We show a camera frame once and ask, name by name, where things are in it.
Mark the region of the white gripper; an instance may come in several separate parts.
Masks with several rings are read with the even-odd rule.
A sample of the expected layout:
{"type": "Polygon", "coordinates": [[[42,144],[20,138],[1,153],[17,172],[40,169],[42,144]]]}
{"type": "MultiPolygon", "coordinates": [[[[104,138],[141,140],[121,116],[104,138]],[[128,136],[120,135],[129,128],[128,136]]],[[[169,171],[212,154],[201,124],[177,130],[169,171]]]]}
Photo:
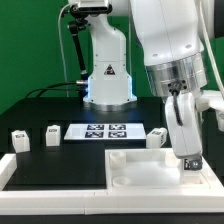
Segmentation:
{"type": "MultiPolygon", "coordinates": [[[[177,104],[182,126],[177,123],[173,97],[169,96],[165,104],[165,116],[172,149],[179,159],[197,158],[202,154],[202,140],[193,94],[191,92],[180,94],[177,97],[177,104]]],[[[201,160],[190,162],[192,171],[201,170],[202,166],[201,160]]]]}

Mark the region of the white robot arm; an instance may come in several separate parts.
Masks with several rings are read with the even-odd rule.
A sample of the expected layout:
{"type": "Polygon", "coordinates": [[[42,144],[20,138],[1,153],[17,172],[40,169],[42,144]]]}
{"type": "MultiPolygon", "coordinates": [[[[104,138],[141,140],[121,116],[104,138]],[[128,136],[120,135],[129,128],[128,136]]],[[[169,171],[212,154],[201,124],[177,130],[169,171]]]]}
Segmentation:
{"type": "MultiPolygon", "coordinates": [[[[151,91],[165,103],[174,154],[202,168],[198,114],[209,108],[224,111],[224,86],[206,90],[202,54],[210,51],[202,0],[129,0],[137,40],[143,48],[151,91]]],[[[94,70],[88,78],[84,104],[99,110],[121,109],[134,102],[126,73],[125,41],[107,15],[94,10],[90,23],[94,70]]]]}

